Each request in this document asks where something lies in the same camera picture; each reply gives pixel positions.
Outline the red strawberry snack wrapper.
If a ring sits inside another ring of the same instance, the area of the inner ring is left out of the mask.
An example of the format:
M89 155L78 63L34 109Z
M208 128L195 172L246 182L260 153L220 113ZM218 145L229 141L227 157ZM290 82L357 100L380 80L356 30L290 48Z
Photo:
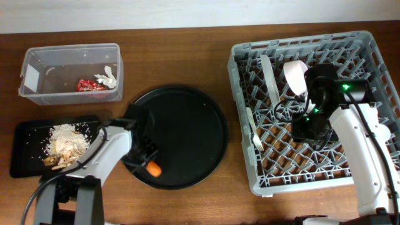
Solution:
M79 80L77 84L77 92L105 91L106 88L90 80Z

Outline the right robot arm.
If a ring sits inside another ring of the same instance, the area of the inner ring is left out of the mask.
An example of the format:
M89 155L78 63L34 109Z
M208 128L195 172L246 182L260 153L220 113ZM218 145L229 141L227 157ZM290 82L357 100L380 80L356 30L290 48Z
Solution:
M330 63L292 61L283 71L295 99L306 97L304 110L288 120L293 138L327 143L335 134L344 150L359 214L348 223L399 224L399 174L386 146L391 132L379 122L368 81L339 79Z

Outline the ginger piece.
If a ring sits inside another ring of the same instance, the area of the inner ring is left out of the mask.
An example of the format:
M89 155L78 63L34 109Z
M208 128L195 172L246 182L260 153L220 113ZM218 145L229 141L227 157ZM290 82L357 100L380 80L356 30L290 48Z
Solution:
M60 161L60 158L61 158L60 155L52 154L47 158L43 159L43 163L45 166L56 166Z

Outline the white plastic fork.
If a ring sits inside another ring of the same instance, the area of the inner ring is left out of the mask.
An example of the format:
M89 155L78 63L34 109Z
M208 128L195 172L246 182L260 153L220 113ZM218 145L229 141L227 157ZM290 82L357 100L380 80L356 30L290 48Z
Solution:
M252 132L253 132L253 139L252 139L253 143L254 143L254 145L255 145L255 147L257 148L258 151L263 152L264 151L263 144L262 144L262 142L261 142L261 140L259 138L259 135L258 135L258 132L257 132L257 128L256 128L256 125L255 125L255 122L254 122L254 118L253 118L253 113L252 113L250 107L246 107L246 113L247 113L247 118L249 120L250 127L251 127Z

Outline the white tissue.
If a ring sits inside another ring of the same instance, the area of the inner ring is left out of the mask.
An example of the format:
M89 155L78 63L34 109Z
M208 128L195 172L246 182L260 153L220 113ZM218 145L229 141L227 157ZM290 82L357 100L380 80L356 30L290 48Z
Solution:
M95 74L94 77L99 84L107 86L109 89L114 89L116 87L116 78L112 74L112 69L110 66L104 67L105 75Z

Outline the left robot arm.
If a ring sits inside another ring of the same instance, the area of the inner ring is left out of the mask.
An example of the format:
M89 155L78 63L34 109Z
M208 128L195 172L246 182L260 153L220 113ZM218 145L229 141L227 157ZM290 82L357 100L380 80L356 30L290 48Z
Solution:
M147 133L154 126L150 110L130 104L123 117L99 127L96 139L73 164L45 175L21 216L26 222L35 205L35 224L105 224L102 186L118 162L133 171L161 169L158 153Z

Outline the orange carrot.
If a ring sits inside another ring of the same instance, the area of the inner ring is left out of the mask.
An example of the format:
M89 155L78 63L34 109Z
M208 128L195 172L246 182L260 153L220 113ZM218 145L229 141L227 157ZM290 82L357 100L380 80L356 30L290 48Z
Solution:
M158 178L162 174L161 168L154 161L147 163L146 171L154 178Z

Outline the grey plate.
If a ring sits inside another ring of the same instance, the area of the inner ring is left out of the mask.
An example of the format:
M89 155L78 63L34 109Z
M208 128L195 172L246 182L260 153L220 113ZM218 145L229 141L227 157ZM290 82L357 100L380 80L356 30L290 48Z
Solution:
M272 108L275 108L281 100L274 76L273 67L267 55L260 55L260 60Z

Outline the rice and peanut scraps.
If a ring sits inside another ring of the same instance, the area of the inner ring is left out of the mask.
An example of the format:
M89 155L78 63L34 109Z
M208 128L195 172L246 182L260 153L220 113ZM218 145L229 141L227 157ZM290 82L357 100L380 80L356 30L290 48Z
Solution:
M91 129L85 122L34 128L28 132L27 160L34 169L59 171L75 163L91 144ZM60 155L56 166L45 166L43 159Z

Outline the pink bowl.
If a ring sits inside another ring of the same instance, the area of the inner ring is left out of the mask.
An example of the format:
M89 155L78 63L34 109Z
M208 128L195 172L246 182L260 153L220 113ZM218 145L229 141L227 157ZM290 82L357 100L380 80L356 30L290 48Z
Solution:
M297 96L307 91L306 78L304 77L307 70L306 64L300 60L284 63L283 71L287 85Z

